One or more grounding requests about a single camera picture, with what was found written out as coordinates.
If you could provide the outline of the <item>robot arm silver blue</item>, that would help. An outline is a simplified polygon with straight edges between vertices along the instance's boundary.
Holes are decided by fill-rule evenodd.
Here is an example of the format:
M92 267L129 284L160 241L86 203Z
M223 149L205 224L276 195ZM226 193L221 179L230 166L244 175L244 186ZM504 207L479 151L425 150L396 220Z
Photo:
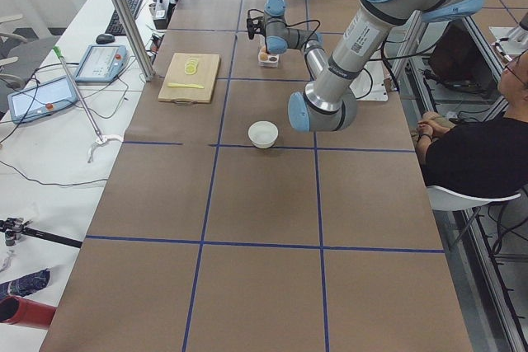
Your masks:
M396 26L419 11L426 23L452 21L479 11L484 0L360 0L360 8L337 47L326 54L315 31L295 29L285 21L285 1L266 0L263 14L247 19L250 37L260 34L266 49L283 54L298 49L313 81L288 102L290 125L297 131L338 131L356 118L350 85Z

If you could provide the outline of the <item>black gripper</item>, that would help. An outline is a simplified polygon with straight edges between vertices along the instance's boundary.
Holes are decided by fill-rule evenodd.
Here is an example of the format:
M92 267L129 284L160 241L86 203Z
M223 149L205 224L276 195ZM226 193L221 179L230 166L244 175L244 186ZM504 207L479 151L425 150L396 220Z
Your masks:
M266 21L263 17L255 19L255 33L259 34L262 38L266 38Z

